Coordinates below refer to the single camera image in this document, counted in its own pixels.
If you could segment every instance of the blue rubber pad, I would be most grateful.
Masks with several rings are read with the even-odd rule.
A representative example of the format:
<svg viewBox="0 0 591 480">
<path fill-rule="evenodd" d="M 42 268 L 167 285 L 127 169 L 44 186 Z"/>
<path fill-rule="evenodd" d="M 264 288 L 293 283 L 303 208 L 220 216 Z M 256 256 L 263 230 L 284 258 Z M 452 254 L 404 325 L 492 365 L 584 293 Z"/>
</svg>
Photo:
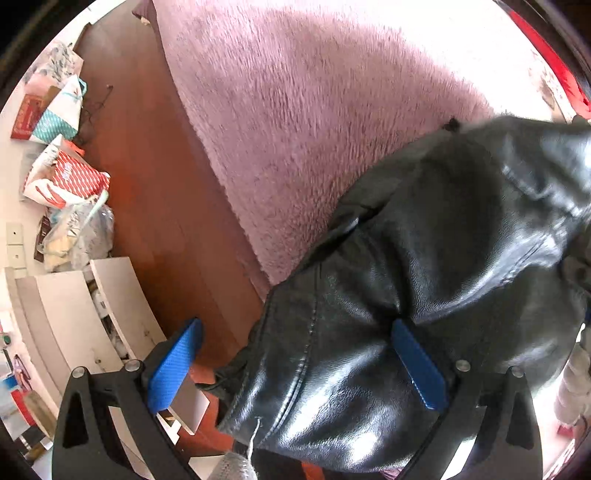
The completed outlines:
<svg viewBox="0 0 591 480">
<path fill-rule="evenodd" d="M 148 383 L 147 404 L 155 414 L 170 406 L 203 342 L 201 320 L 186 326 Z"/>
<path fill-rule="evenodd" d="M 445 411 L 449 404 L 445 379 L 402 320 L 395 320 L 391 339 L 423 404 L 429 410 Z"/>
</svg>

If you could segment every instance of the screw head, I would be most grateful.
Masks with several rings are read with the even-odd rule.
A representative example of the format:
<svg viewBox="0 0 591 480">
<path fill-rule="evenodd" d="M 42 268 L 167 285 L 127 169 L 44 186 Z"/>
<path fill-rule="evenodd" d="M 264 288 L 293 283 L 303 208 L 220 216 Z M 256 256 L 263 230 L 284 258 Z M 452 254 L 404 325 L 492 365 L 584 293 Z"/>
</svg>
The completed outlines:
<svg viewBox="0 0 591 480">
<path fill-rule="evenodd" d="M 516 378 L 521 378 L 524 375 L 523 370 L 519 367 L 511 367 L 511 373 Z"/>
<path fill-rule="evenodd" d="M 85 373 L 86 373 L 86 368 L 84 368 L 84 367 L 76 367 L 74 370 L 72 370 L 72 376 L 74 378 L 80 378 L 80 377 L 84 376 Z"/>
<path fill-rule="evenodd" d="M 458 360 L 456 362 L 456 369 L 458 369 L 460 372 L 469 372 L 470 362 L 468 360 Z"/>
<path fill-rule="evenodd" d="M 139 368 L 140 368 L 141 364 L 142 364 L 142 362 L 140 362 L 140 361 L 139 361 L 139 360 L 137 360 L 137 359 L 128 360 L 128 361 L 125 363 L 125 369 L 126 369 L 128 372 L 136 372 L 136 371 L 138 371 L 138 370 L 139 370 Z"/>
</svg>

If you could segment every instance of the white cabinet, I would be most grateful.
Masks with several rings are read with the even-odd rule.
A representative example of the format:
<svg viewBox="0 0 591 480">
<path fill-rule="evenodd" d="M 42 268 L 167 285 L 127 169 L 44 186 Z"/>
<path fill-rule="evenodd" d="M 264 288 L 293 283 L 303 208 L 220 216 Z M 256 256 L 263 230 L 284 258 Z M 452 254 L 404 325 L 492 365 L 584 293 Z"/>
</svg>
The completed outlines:
<svg viewBox="0 0 591 480">
<path fill-rule="evenodd" d="M 91 270 L 111 321 L 130 358 L 143 360 L 165 336 L 141 290 L 128 257 L 93 260 Z M 91 373 L 121 369 L 123 362 L 103 328 L 81 271 L 14 278 L 4 269 L 3 290 L 9 297 L 19 345 L 37 377 L 39 393 L 54 413 L 71 371 Z M 194 434 L 209 401 L 186 376 L 169 410 Z M 139 456 L 121 412 L 112 411 L 119 436 Z"/>
</svg>

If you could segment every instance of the teal patterned bag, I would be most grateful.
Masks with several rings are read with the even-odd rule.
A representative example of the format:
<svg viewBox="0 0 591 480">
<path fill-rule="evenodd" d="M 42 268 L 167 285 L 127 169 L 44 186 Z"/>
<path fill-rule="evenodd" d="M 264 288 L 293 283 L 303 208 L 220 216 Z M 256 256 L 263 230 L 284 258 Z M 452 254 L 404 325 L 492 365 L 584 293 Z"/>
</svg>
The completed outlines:
<svg viewBox="0 0 591 480">
<path fill-rule="evenodd" d="M 85 93 L 86 83 L 78 75 L 70 77 L 43 112 L 29 140 L 49 144 L 59 134 L 68 140 L 74 138 L 78 133 L 82 97 Z"/>
</svg>

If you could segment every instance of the plastic bag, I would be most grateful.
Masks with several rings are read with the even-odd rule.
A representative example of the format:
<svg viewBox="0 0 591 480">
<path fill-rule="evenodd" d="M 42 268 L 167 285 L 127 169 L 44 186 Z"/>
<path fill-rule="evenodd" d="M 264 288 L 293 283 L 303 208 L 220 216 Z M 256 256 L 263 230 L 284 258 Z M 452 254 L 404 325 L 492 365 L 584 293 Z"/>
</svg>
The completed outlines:
<svg viewBox="0 0 591 480">
<path fill-rule="evenodd" d="M 40 248 L 46 271 L 82 270 L 90 260 L 108 257 L 115 218 L 101 201 L 93 196 L 61 210 Z"/>
</svg>

